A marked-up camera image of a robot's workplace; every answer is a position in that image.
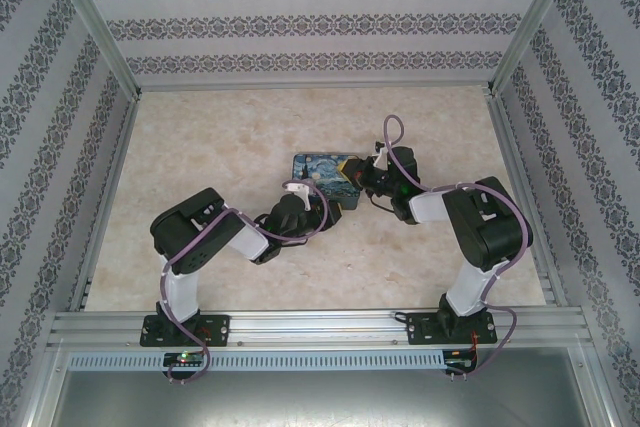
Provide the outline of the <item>starry night painted tin box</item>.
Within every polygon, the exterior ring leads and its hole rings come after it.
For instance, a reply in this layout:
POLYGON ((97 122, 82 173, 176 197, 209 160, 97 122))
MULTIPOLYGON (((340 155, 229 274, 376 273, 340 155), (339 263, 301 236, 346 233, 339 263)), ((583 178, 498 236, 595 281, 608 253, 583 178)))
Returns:
POLYGON ((355 158, 355 155, 298 153, 293 156, 292 177, 309 179, 328 200, 338 202, 344 210, 355 210, 360 191, 338 170, 343 162, 351 158, 355 158))

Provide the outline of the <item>aluminium side rail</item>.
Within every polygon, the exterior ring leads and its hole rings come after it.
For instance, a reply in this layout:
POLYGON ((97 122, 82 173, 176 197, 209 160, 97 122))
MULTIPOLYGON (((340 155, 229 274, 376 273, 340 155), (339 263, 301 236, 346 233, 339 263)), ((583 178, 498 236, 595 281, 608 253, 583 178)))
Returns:
POLYGON ((525 163, 522 160, 517 139, 513 134, 504 105, 497 96, 484 97, 513 189, 513 199, 517 201, 532 228, 533 244, 530 251, 545 300, 548 304, 557 307, 568 307, 570 303, 561 285, 555 259, 547 242, 533 191, 529 185, 525 163))

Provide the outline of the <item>aluminium frame post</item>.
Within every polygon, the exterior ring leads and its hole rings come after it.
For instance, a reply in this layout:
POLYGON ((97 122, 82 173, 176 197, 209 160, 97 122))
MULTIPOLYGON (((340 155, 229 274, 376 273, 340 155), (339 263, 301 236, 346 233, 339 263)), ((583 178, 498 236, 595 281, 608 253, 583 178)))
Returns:
POLYGON ((488 82, 495 96, 504 89, 512 72, 528 48, 539 25, 543 21, 553 0, 533 0, 516 29, 515 35, 507 47, 492 79, 488 82))

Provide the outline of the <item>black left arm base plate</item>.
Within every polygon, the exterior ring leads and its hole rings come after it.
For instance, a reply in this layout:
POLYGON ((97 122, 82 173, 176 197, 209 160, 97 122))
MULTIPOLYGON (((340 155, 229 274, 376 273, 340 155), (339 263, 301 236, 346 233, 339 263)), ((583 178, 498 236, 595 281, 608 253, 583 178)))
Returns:
POLYGON ((141 347, 226 347, 230 330, 227 315, 194 315, 183 323, 190 332, 186 335, 165 315, 148 315, 144 318, 139 344, 141 347))

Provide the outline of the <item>aluminium mounting rail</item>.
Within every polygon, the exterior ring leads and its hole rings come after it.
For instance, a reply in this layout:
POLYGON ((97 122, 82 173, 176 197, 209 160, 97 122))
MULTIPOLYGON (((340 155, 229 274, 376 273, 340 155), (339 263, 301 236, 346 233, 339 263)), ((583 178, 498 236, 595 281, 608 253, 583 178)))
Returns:
MULTIPOLYGON (((580 307, 516 307, 511 348, 573 347, 593 342, 580 307)), ((364 350, 409 349, 404 324, 391 310, 230 311, 227 349, 364 350)), ((144 312, 62 312, 53 318, 48 349, 139 350, 144 312)))

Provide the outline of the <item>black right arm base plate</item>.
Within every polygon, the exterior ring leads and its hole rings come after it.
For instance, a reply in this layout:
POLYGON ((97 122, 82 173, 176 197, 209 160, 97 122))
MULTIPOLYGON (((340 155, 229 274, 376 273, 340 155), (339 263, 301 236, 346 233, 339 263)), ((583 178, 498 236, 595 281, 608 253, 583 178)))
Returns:
POLYGON ((470 317, 445 312, 412 312, 405 316, 410 345, 495 344, 493 316, 481 311, 470 317))

